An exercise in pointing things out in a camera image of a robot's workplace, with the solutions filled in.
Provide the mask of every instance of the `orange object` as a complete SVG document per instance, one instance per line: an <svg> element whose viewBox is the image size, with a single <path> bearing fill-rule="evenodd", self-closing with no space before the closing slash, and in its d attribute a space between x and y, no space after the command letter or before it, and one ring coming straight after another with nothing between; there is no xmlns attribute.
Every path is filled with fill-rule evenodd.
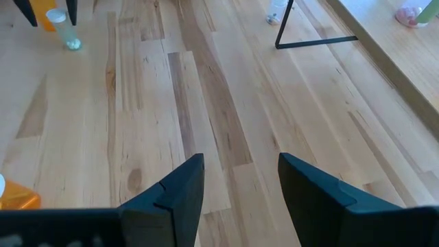
<svg viewBox="0 0 439 247"><path fill-rule="evenodd" d="M0 210L39 209L40 196L24 186L4 179L0 175Z"/></svg>
<svg viewBox="0 0 439 247"><path fill-rule="evenodd" d="M32 6L38 24L42 25L44 30L48 32L56 31L55 27L46 17L47 11L56 8L56 0L30 0L29 2Z"/></svg>

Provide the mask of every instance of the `wooden floor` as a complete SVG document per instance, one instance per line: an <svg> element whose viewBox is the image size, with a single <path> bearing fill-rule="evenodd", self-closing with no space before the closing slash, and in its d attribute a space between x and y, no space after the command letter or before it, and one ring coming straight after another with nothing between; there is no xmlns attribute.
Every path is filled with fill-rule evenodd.
<svg viewBox="0 0 439 247"><path fill-rule="evenodd" d="M279 152L403 207L439 201L439 145L359 42L278 51L268 0L79 0L62 50L0 3L1 173L44 207L116 207L206 162L197 246L299 246ZM285 42L348 34L321 0Z"/></svg>

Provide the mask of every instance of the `black metal stand leg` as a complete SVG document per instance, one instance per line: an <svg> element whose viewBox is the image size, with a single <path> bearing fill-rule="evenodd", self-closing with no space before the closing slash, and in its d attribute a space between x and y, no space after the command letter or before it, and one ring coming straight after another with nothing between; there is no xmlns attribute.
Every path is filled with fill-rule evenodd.
<svg viewBox="0 0 439 247"><path fill-rule="evenodd" d="M295 47L305 47L305 46L311 46L311 45L324 45L324 44L333 44L333 43L340 43L340 42L346 42L346 41L353 41L358 40L356 36L347 36L347 37L339 37L339 38L325 38L321 40L311 40L311 41L302 41L302 42L295 42L295 43L287 43L287 44L280 44L283 31L285 30L285 25L288 21L289 13L291 12L291 8L293 6L294 0L289 0L287 4L287 9L285 11L285 15L283 16L281 28L279 29L279 33L277 34L275 46L277 49L287 49L287 48L295 48Z"/></svg>

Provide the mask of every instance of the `pink object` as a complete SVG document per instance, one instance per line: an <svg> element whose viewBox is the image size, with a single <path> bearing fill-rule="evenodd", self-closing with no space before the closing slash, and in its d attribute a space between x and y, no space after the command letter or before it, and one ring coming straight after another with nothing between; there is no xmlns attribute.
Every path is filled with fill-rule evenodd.
<svg viewBox="0 0 439 247"><path fill-rule="evenodd" d="M431 0L407 0L395 13L399 23L408 27L424 27L426 23L418 23L416 17L424 10Z"/></svg>

